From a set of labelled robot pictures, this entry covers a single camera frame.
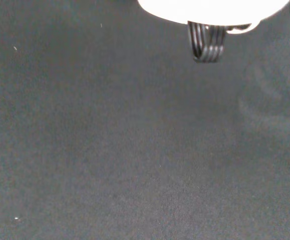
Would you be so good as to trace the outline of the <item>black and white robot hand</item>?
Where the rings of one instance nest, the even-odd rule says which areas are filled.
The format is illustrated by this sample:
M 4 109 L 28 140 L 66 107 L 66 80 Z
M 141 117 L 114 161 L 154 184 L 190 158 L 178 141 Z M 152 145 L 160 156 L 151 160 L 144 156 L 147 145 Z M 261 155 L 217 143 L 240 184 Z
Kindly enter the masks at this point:
M 196 62 L 214 63 L 224 51 L 227 34 L 241 35 L 289 4 L 289 0 L 140 0 L 158 18 L 188 26 Z

